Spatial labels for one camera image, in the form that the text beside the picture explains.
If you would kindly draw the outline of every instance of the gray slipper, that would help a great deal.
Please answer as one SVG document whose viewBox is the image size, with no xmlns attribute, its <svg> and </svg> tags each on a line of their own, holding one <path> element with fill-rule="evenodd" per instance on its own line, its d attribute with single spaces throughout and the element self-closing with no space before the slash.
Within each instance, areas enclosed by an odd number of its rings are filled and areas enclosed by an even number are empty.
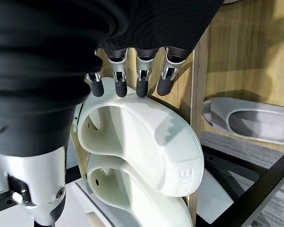
<svg viewBox="0 0 284 227">
<path fill-rule="evenodd" d="M 219 131 L 284 145 L 282 106 L 235 98 L 211 98 L 203 103 L 203 119 Z"/>
</svg>

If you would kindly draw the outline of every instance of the floor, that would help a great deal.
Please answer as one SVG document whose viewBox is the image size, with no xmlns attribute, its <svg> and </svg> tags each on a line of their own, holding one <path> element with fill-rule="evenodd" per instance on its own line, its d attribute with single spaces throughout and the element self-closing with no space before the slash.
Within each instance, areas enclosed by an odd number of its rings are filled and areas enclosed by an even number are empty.
<svg viewBox="0 0 284 227">
<path fill-rule="evenodd" d="M 282 152 L 276 150 L 226 138 L 210 132 L 203 132 L 201 143 L 265 168 L 270 168 L 283 155 Z M 220 171 L 220 173 L 238 196 L 243 194 L 253 184 L 252 181 L 237 174 L 226 171 Z M 261 214 L 252 223 L 252 226 L 284 227 L 284 185 L 265 206 Z"/>
</svg>

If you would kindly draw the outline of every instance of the wooden shelf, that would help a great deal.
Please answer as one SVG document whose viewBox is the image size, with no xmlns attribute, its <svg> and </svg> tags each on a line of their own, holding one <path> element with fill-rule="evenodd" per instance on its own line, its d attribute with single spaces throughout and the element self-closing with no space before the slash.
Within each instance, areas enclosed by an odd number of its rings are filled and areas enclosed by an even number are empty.
<svg viewBox="0 0 284 227">
<path fill-rule="evenodd" d="M 205 99 L 223 96 L 284 106 L 284 0 L 242 0 L 221 7 L 210 24 L 206 81 Z M 207 125 L 204 130 L 228 136 Z M 248 142 L 284 152 L 284 146 Z"/>
</svg>

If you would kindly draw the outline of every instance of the black fingertip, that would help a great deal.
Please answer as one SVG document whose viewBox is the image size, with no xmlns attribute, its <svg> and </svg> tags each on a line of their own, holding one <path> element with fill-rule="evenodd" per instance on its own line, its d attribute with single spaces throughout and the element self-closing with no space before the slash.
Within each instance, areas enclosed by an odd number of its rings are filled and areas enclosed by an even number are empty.
<svg viewBox="0 0 284 227">
<path fill-rule="evenodd" d="M 163 79 L 160 77 L 158 87 L 157 87 L 157 93 L 159 96 L 165 96 L 168 95 L 172 89 L 174 81 L 170 80 L 169 78 Z"/>
<path fill-rule="evenodd" d="M 137 89 L 136 93 L 137 96 L 140 98 L 144 98 L 147 95 L 148 92 L 148 81 L 145 81 L 145 79 L 142 79 L 141 81 L 137 80 Z"/>
<path fill-rule="evenodd" d="M 93 93 L 94 96 L 96 97 L 102 97 L 104 94 L 104 88 L 103 88 L 103 83 L 102 80 L 97 82 L 96 80 L 93 80 L 90 84 L 90 90 Z"/>
<path fill-rule="evenodd" d="M 115 92 L 121 98 L 125 97 L 127 94 L 127 84 L 126 81 L 123 82 L 121 79 L 115 82 Z"/>
</svg>

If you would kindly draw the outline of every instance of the robotic arm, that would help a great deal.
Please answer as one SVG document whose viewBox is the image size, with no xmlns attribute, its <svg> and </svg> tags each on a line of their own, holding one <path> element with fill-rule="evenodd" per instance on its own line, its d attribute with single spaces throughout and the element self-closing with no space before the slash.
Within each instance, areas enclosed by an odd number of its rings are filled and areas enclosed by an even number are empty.
<svg viewBox="0 0 284 227">
<path fill-rule="evenodd" d="M 13 200 L 36 226 L 65 204 L 66 148 L 75 106 L 101 87 L 103 48 L 126 95 L 126 50 L 137 50 L 137 94 L 166 47 L 158 93 L 172 88 L 223 0 L 0 0 L 0 163 Z"/>
</svg>

